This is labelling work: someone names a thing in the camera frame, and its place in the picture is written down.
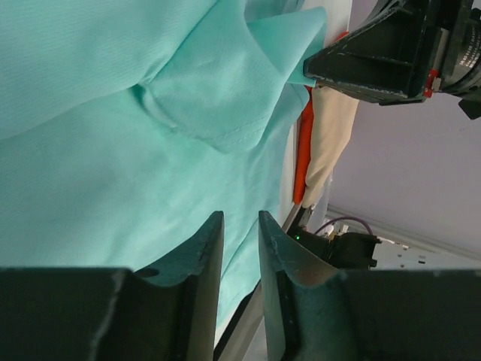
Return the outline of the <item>teal green t shirt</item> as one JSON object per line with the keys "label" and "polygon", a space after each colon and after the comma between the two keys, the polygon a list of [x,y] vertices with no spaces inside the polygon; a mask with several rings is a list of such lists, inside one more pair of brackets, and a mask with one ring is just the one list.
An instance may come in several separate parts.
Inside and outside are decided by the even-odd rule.
{"label": "teal green t shirt", "polygon": [[140,269],[222,211],[225,324],[326,23],[300,1],[3,1],[2,265]]}

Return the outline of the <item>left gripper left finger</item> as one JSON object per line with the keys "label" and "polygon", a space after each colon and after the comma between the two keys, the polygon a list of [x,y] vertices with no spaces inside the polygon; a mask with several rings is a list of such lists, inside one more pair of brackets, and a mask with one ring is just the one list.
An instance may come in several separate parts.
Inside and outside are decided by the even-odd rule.
{"label": "left gripper left finger", "polygon": [[3,268],[3,360],[210,360],[224,216],[138,271]]}

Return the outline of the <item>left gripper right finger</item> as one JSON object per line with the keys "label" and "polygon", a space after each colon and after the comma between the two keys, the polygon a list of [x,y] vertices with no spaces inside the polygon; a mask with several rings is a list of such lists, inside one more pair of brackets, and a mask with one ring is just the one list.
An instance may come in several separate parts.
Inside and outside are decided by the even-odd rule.
{"label": "left gripper right finger", "polygon": [[259,214],[270,360],[478,360],[480,272],[339,270]]}

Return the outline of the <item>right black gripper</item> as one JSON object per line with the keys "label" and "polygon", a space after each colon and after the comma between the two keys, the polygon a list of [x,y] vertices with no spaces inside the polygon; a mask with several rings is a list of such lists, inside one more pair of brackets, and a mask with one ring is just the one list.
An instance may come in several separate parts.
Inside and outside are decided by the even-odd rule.
{"label": "right black gripper", "polygon": [[378,105],[458,98],[480,117],[480,9],[471,1],[378,1],[354,31],[304,62],[320,86]]}

